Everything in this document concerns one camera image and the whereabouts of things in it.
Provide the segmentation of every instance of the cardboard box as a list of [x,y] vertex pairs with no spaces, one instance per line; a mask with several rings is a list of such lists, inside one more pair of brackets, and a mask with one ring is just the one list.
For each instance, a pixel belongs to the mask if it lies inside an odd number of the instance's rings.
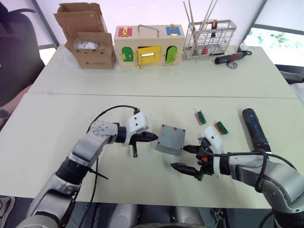
[[67,40],[75,39],[77,32],[107,32],[97,3],[62,3],[54,16]]
[[77,38],[97,43],[99,49],[74,49],[74,40],[66,43],[66,48],[75,56],[83,69],[113,69],[115,65],[115,52],[111,33],[105,32],[78,32]]

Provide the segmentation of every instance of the metal handle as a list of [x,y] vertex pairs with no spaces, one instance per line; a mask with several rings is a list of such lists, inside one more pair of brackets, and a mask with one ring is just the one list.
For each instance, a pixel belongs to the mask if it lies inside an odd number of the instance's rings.
[[139,27],[144,27],[144,28],[147,28],[147,29],[153,29],[153,30],[156,30],[157,31],[157,37],[160,37],[160,31],[155,28],[155,27],[152,27],[152,26],[147,26],[147,25],[138,25],[137,26],[137,31],[139,32]]

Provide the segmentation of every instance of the person's arm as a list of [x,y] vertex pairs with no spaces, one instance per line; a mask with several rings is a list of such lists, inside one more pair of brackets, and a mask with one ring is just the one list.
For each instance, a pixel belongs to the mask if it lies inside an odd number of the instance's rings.
[[17,96],[15,96],[10,102],[8,102],[7,104],[5,104],[4,106],[1,107],[2,110],[5,110],[8,112],[8,115],[12,115],[13,111],[16,109],[17,105],[19,104],[20,100],[22,99],[23,95],[25,93],[27,93],[27,91],[29,90],[29,88],[32,85],[29,85],[28,87],[26,87],[25,89],[23,89],[20,93],[18,93]]

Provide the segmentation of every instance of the yellow door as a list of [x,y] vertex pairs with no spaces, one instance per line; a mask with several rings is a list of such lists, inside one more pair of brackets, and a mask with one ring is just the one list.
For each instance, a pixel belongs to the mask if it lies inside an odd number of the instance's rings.
[[155,63],[161,60],[161,46],[138,48],[138,64]]

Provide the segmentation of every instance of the green door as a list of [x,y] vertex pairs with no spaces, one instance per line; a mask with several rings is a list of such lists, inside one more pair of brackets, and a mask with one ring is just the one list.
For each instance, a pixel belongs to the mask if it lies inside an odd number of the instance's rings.
[[130,47],[123,47],[122,54],[124,62],[133,62],[133,52]]
[[167,48],[167,54],[166,54],[166,62],[172,63],[176,59],[177,54],[177,47],[176,46],[170,46]]

